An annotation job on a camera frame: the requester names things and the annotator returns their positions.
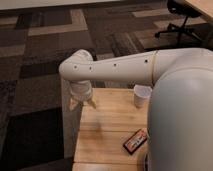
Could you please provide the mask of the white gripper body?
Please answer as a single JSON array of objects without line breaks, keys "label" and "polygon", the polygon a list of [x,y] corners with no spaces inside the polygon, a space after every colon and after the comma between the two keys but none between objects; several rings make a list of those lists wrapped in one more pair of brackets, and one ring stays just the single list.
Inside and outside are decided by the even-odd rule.
[{"label": "white gripper body", "polygon": [[92,97],[92,85],[90,81],[70,83],[70,93],[78,101],[87,101]]}]

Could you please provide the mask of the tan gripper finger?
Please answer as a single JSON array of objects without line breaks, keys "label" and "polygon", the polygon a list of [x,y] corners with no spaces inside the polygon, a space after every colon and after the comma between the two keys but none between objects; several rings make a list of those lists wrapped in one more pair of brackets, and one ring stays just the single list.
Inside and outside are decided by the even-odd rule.
[{"label": "tan gripper finger", "polygon": [[94,109],[97,108],[96,103],[95,103],[95,101],[94,101],[92,98],[88,99],[88,100],[87,100],[87,103],[88,103],[90,106],[92,106]]},{"label": "tan gripper finger", "polygon": [[79,104],[78,100],[71,98],[69,100],[69,109],[74,110],[78,106],[78,104]]}]

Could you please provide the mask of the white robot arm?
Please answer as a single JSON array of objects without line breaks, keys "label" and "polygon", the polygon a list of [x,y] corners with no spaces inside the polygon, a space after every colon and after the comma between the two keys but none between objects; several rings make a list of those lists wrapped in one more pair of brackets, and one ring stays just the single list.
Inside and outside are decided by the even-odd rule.
[{"label": "white robot arm", "polygon": [[95,61],[83,49],[59,65],[74,98],[92,96],[93,80],[152,88],[147,171],[213,171],[213,51],[179,48]]}]

